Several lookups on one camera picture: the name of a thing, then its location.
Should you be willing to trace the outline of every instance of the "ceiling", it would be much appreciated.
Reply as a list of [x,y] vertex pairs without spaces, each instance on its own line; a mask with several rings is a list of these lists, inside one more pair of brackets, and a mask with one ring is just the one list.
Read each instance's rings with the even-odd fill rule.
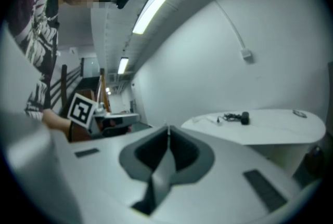
[[[117,76],[121,57],[126,55],[129,58],[127,71],[130,72],[155,32],[171,13],[178,10],[180,4],[185,0],[167,0],[156,13],[143,35],[132,34],[134,24],[146,1],[130,0],[122,10],[106,9],[106,22],[105,18],[101,19],[101,22],[105,22],[103,33],[105,57],[103,59],[106,59],[106,71],[110,74],[107,77],[107,83],[110,86],[120,87],[117,88],[118,92],[130,78],[128,75]],[[61,23],[59,46],[93,44],[92,31],[94,28],[91,27],[90,11],[90,9],[84,8],[61,7],[59,11],[59,22]]]

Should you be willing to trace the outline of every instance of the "white table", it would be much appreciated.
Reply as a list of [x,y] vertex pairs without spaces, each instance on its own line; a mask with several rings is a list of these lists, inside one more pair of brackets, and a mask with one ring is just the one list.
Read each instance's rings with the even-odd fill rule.
[[221,112],[194,117],[186,121],[182,128],[198,131],[242,145],[251,146],[293,175],[302,162],[309,146],[323,138],[326,132],[324,122],[316,115],[306,114],[302,118],[292,110],[251,110],[250,124],[227,122],[217,117]]

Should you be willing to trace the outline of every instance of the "black and white patterned shirt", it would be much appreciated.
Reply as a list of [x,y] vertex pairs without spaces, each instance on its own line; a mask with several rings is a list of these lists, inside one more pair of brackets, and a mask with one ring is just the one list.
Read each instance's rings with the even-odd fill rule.
[[[41,32],[34,37],[33,23],[38,24],[43,11],[51,21],[41,22]],[[49,109],[50,82],[58,46],[58,0],[14,0],[6,17],[8,28],[25,57],[42,74],[35,91],[30,95],[25,112],[39,120]]]

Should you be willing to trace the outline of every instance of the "person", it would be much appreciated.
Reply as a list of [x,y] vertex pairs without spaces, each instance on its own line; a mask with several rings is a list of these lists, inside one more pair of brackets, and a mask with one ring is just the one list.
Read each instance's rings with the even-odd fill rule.
[[67,3],[91,7],[92,3],[115,3],[117,0],[14,0],[5,18],[8,29],[28,61],[40,72],[41,78],[30,95],[25,113],[43,121],[69,137],[70,120],[59,117],[50,109],[50,81],[58,46],[58,9]]

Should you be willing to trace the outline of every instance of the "black and white square marker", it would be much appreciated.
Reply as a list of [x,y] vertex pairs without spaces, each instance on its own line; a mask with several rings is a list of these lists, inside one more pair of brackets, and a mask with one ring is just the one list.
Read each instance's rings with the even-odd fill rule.
[[67,118],[72,122],[89,129],[93,114],[98,104],[76,93],[68,111]]

